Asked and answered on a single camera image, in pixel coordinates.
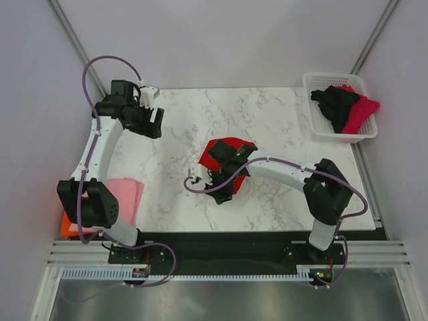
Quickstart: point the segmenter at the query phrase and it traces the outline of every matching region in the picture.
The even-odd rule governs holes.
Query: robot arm
[[[286,163],[328,173],[346,182],[331,160],[322,159],[317,164],[290,162],[270,157],[253,144],[244,141],[239,148],[233,148],[223,140],[217,140],[205,150],[204,154],[212,158],[221,168],[214,171],[199,164],[191,170],[192,183],[204,181],[207,194],[214,197],[217,204],[220,205],[232,199],[232,195],[239,190],[240,184],[236,185],[236,180],[240,177],[241,179],[242,177],[263,177],[291,186],[305,195],[309,210],[314,217],[309,244],[319,251],[326,251],[330,247],[336,226],[342,212],[348,206],[352,192],[332,179],[288,166]],[[209,192],[210,189],[222,185],[248,162],[249,164],[241,170],[235,180],[217,191]]]
[[[96,130],[96,119],[93,119],[79,165],[70,180],[58,183],[57,192],[69,220],[77,223],[78,185],[82,170],[85,170],[83,193],[86,194],[82,195],[82,225],[105,231],[117,241],[132,246],[141,242],[141,233],[119,215],[118,201],[106,187],[108,167],[114,147],[125,129],[153,139],[161,137],[164,110],[153,106],[154,99],[159,95],[158,88],[113,80],[110,92],[95,105],[100,116],[100,131]],[[91,150],[96,135],[97,143]],[[90,162],[85,167],[89,153]]]

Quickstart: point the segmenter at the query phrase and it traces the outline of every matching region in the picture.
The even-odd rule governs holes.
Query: orange object
[[[61,237],[71,237],[71,236],[79,236],[79,232],[71,232],[69,231],[72,222],[68,219],[66,212],[64,212],[62,216],[61,222]]]

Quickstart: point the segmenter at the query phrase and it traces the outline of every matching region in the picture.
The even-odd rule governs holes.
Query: white marble tabletop
[[[311,230],[304,195],[273,181],[246,178],[233,200],[222,205],[187,192],[187,169],[214,138],[249,140],[272,156],[295,161],[329,158],[364,193],[350,145],[311,141],[303,88],[162,90],[156,105],[165,109],[162,138],[125,131],[108,171],[108,178],[144,183],[136,218],[142,231]],[[345,213],[361,208],[354,195]],[[342,224],[342,229],[374,228],[370,211]]]

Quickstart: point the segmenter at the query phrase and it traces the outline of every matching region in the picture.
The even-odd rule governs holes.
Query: metal frame
[[[400,291],[405,302],[407,312],[411,321],[421,321],[428,318],[423,310],[423,302],[415,286],[413,268],[411,267],[407,252],[403,242],[400,241],[349,241],[348,242],[348,268],[356,269],[377,269],[377,268],[394,268],[397,275]],[[110,265],[108,264],[109,252],[101,246],[101,241],[93,241],[89,245],[83,245],[80,241],[54,241],[47,262],[42,285],[37,297],[36,305],[31,316],[31,320],[49,320],[52,312],[55,297],[60,290],[60,280],[67,276],[67,271],[75,269],[76,271],[85,272],[86,270],[100,271],[126,271],[129,268],[145,268],[145,265]],[[204,278],[201,276],[181,276],[173,278],[171,281],[180,280],[204,280],[204,281],[294,281],[301,282],[307,277],[309,268],[325,268],[320,265],[299,265],[300,273],[297,277],[283,276],[239,276],[234,278],[224,278],[222,276]],[[80,279],[94,280],[87,274],[81,273]],[[162,276],[154,276],[152,279],[157,280]],[[100,280],[117,280],[116,277],[101,278]]]

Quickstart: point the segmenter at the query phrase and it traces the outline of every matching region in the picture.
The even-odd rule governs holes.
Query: laundry basket
[[[351,86],[357,94],[368,96],[363,80],[355,75],[329,74],[325,72],[310,72],[303,75],[303,87],[306,91],[306,107],[308,109],[309,125],[313,140],[355,144],[362,139],[377,136],[377,125],[374,115],[366,119],[361,125],[358,134],[335,133],[330,121],[322,115],[318,107],[318,102],[310,99],[311,92],[314,90],[325,90],[330,85],[341,86],[345,84]]]

